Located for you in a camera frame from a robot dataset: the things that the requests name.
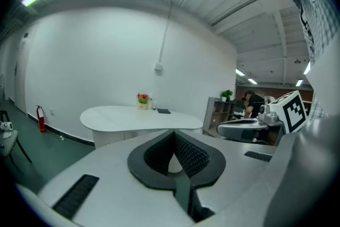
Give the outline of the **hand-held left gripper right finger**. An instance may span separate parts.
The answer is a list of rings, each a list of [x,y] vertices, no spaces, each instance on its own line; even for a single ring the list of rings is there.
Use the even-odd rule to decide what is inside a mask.
[[[176,144],[195,155],[198,172],[188,180],[186,212],[175,222],[263,222],[273,193],[265,172],[274,146],[234,142],[176,130]]]

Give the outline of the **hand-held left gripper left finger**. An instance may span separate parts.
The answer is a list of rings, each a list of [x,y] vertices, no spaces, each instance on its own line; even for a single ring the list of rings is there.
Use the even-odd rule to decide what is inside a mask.
[[[16,187],[48,227],[190,227],[194,221],[171,191],[145,187],[128,168],[130,152],[157,136],[153,132],[95,149],[50,180],[39,194],[20,184]],[[69,220],[52,206],[84,174],[99,180]]]

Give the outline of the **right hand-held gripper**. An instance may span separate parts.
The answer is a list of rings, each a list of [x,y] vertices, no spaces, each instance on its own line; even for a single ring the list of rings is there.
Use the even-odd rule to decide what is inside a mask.
[[[235,119],[219,124],[217,133],[227,140],[252,141],[261,131],[268,130],[269,143],[278,145],[283,135],[299,131],[306,121],[303,101],[296,90],[262,105],[257,119]]]

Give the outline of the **white curved desk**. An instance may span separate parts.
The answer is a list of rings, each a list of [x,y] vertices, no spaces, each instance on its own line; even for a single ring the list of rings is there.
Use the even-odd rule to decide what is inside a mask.
[[[80,115],[80,121],[91,130],[96,148],[159,130],[198,130],[203,127],[203,122],[191,115],[139,110],[135,106],[89,108]]]

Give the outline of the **grey shelf unit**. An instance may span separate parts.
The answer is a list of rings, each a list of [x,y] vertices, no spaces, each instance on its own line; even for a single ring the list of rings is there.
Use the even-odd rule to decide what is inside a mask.
[[[202,127],[203,133],[211,137],[221,138],[221,135],[217,132],[217,126],[234,119],[235,106],[235,100],[224,102],[218,98],[209,97]]]

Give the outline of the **green potted plant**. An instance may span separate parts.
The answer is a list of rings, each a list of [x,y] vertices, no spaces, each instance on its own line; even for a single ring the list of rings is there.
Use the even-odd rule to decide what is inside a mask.
[[[220,98],[223,102],[229,102],[232,95],[233,95],[233,92],[228,89],[220,93]]]

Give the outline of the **flower pot on table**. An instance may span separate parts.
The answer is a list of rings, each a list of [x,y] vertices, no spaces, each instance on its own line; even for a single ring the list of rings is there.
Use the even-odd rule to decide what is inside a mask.
[[[137,108],[139,110],[147,110],[149,102],[152,98],[148,94],[137,94]]]

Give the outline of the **red fire extinguisher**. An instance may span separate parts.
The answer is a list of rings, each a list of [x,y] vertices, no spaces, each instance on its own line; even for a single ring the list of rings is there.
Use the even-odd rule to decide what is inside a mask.
[[[40,105],[37,105],[37,118],[38,118],[38,126],[41,133],[46,133],[47,129],[45,126],[45,118],[44,112]]]

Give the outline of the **white seat black leg chair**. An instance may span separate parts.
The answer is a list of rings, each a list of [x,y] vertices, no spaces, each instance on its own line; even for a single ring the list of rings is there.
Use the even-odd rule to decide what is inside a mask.
[[[0,110],[0,121],[2,122],[10,122],[9,115],[7,111]],[[15,165],[14,159],[12,157],[12,151],[15,145],[19,147],[22,151],[25,158],[28,160],[29,163],[32,163],[32,160],[22,147],[19,138],[18,132],[16,130],[12,131],[2,131],[0,129],[0,156],[3,158],[9,158],[13,165]]]

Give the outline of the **white conduit pipe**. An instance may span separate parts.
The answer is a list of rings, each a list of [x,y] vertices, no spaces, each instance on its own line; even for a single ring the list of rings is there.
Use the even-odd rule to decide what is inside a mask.
[[[164,27],[164,33],[163,33],[163,37],[162,37],[162,41],[161,41],[161,45],[160,45],[160,49],[159,49],[159,55],[158,55],[158,59],[157,59],[158,64],[161,64],[161,62],[162,62],[165,39],[166,39],[169,20],[170,20],[171,12],[172,12],[172,0],[168,0],[168,6],[169,7],[168,7],[167,18],[166,18],[165,27]]]

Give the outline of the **person's checked shirt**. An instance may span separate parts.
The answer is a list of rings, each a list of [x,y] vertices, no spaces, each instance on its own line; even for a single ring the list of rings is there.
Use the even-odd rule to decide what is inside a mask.
[[[335,0],[292,0],[300,10],[300,22],[313,67],[340,29]]]

